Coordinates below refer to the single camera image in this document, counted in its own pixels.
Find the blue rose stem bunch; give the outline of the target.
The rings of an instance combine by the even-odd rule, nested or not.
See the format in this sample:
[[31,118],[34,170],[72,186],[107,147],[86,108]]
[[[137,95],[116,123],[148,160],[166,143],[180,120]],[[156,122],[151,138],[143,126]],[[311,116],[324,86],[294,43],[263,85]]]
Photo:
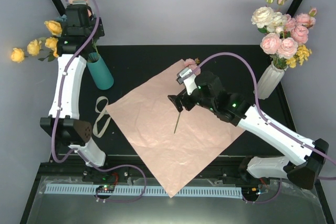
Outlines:
[[67,21],[67,15],[63,14],[63,15],[55,18],[54,21],[59,22],[59,23],[66,22]]

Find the yellow and blue flower bunch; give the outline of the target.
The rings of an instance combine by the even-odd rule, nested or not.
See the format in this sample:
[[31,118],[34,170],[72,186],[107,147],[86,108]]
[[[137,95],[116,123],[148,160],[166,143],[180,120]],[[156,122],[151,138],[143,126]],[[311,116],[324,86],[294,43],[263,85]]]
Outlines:
[[62,34],[61,22],[55,20],[47,20],[44,22],[46,28],[51,33],[50,37],[40,37],[32,40],[26,47],[13,48],[11,53],[11,61],[21,63],[29,57],[37,57],[39,61],[54,61],[59,57],[58,41]]

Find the pink wrapping paper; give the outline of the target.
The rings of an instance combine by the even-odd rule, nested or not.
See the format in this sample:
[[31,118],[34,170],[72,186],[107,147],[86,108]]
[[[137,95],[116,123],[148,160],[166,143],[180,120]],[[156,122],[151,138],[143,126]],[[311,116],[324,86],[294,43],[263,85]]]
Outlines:
[[[198,106],[181,113],[176,110],[167,96],[183,90],[176,82],[183,62],[177,61],[107,106],[109,115],[146,166],[162,160],[181,165],[197,163],[204,168],[244,132]],[[174,197],[186,185],[161,186],[169,197]]]

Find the cream printed ribbon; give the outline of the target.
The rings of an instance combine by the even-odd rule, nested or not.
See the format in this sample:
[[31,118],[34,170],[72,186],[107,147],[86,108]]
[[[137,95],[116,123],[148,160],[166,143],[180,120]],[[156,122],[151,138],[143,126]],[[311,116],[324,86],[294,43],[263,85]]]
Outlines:
[[[98,104],[102,101],[105,101],[106,104],[103,106],[103,108],[101,110],[98,109]],[[97,98],[96,100],[96,105],[95,105],[95,112],[98,113],[98,117],[96,118],[95,120],[95,123],[93,125],[93,128],[92,128],[92,133],[95,137],[97,138],[101,138],[106,129],[108,128],[109,124],[110,124],[110,121],[111,121],[111,117],[107,111],[107,106],[109,105],[109,100],[107,97],[104,97],[104,96],[100,96]],[[105,116],[105,115],[108,115],[109,117],[107,118],[107,120],[105,121],[103,127],[101,130],[98,129],[98,122]]]

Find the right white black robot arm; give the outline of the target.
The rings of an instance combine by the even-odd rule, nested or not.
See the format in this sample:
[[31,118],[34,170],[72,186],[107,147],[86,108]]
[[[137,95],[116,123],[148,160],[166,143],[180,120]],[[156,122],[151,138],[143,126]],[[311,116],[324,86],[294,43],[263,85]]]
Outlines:
[[179,112],[200,106],[218,119],[240,127],[277,149],[279,157],[252,157],[238,171],[239,179],[250,184],[256,178],[288,179],[294,185],[311,190],[325,164],[329,144],[312,140],[274,121],[257,105],[249,104],[242,95],[228,93],[218,76],[209,71],[198,76],[189,68],[177,74],[177,82],[185,88],[168,99]]

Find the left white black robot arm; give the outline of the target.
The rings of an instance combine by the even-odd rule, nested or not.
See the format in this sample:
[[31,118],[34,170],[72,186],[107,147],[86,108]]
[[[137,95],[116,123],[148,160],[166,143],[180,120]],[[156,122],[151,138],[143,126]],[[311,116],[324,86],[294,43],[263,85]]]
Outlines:
[[87,4],[70,4],[61,28],[56,47],[58,74],[54,100],[47,117],[40,119],[40,127],[51,137],[55,162],[63,163],[75,152],[87,166],[95,167],[94,175],[100,181],[106,182],[113,169],[105,164],[106,154],[92,138],[91,123],[82,121],[79,114],[83,72],[93,51],[93,41],[104,35],[102,23]]

